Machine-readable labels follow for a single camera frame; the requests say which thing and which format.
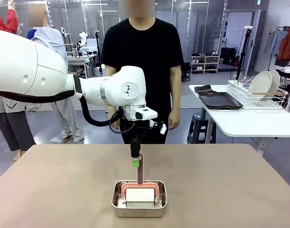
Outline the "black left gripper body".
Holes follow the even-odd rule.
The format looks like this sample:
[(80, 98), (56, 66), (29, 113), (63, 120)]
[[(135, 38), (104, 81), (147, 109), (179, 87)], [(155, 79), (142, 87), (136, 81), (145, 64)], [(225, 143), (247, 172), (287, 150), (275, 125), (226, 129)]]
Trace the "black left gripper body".
[(150, 133), (150, 121), (130, 121), (132, 130), (130, 130), (131, 138), (137, 139), (140, 143), (145, 143)]

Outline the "person's left hand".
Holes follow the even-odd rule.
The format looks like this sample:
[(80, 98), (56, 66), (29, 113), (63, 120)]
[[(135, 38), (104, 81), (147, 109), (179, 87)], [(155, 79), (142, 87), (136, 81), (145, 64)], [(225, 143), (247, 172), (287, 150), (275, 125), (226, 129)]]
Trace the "person's left hand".
[(168, 117), (168, 128), (173, 130), (180, 124), (180, 112), (179, 110), (172, 110)]

